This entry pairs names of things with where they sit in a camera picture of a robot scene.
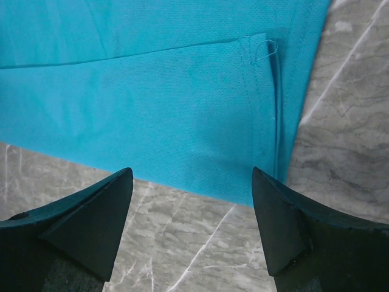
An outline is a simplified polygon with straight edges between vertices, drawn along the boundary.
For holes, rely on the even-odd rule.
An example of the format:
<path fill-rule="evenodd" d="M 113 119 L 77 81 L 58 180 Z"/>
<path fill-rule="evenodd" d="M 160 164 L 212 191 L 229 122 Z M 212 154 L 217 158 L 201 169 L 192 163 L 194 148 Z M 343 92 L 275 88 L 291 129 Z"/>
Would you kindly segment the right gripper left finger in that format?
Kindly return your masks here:
<path fill-rule="evenodd" d="M 122 169 L 1 221 L 2 291 L 101 291 L 111 279 L 133 193 Z"/>

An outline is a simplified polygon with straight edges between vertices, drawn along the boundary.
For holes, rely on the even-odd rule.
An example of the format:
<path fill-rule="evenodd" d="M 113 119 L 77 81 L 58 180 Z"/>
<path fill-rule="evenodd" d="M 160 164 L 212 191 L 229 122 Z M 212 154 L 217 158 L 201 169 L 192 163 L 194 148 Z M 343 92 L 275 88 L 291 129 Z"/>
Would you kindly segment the teal t shirt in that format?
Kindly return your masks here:
<path fill-rule="evenodd" d="M 329 1 L 2 1 L 1 140 L 252 205 L 285 182 Z"/>

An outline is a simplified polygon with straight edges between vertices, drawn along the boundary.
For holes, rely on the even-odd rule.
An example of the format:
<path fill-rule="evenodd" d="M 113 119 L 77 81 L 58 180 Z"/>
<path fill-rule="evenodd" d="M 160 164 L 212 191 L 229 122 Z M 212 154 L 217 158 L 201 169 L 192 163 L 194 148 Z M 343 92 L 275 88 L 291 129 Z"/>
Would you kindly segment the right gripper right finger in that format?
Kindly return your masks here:
<path fill-rule="evenodd" d="M 258 168 L 252 196 L 278 291 L 387 291 L 388 225 L 339 212 Z"/>

